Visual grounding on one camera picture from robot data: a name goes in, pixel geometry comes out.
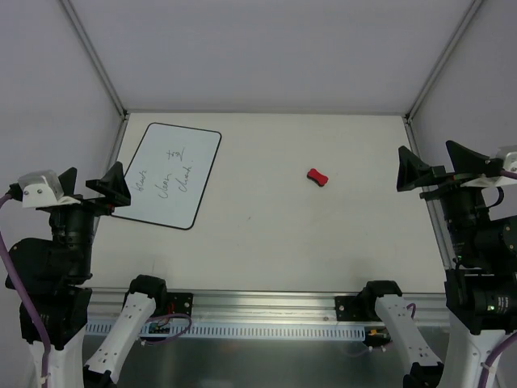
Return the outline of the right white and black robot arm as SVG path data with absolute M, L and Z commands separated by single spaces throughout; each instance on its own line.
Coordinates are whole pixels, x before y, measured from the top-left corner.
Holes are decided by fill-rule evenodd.
M 429 349 L 394 281 L 370 281 L 357 299 L 366 318 L 385 325 L 405 369 L 403 386 L 490 387 L 501 355 L 516 341 L 516 219 L 492 219 L 482 193 L 515 183 L 516 150 L 489 157 L 455 141 L 446 148 L 452 171 L 401 147 L 397 190 L 420 188 L 443 210 L 454 251 L 444 282 L 447 355 Z

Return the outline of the white whiteboard with black rim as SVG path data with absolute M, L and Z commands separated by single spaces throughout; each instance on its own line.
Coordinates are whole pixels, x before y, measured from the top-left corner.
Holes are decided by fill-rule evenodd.
M 217 131 L 149 124 L 124 172 L 131 204 L 117 208 L 113 216 L 191 229 L 221 140 Z

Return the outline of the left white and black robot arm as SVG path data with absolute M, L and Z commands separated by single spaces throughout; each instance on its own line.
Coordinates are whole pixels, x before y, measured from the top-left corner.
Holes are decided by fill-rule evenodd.
M 130 283 L 115 325 L 88 361 L 82 345 L 92 289 L 91 256 L 95 225 L 118 207 L 131 204 L 121 162 L 100 179 L 86 181 L 97 197 L 75 193 L 77 170 L 26 174 L 11 184 L 1 202 L 48 213 L 52 237 L 24 238 L 1 247 L 7 271 L 5 286 L 21 299 L 19 321 L 41 387 L 115 387 L 137 334 L 149 318 L 168 306 L 166 282 L 139 275 Z

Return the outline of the red and black whiteboard eraser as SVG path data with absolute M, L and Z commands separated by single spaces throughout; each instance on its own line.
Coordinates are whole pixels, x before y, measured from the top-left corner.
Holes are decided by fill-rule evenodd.
M 315 168 L 311 168 L 307 172 L 306 178 L 314 182 L 320 188 L 326 186 L 329 181 L 329 178 L 326 175 L 323 175 L 319 170 Z

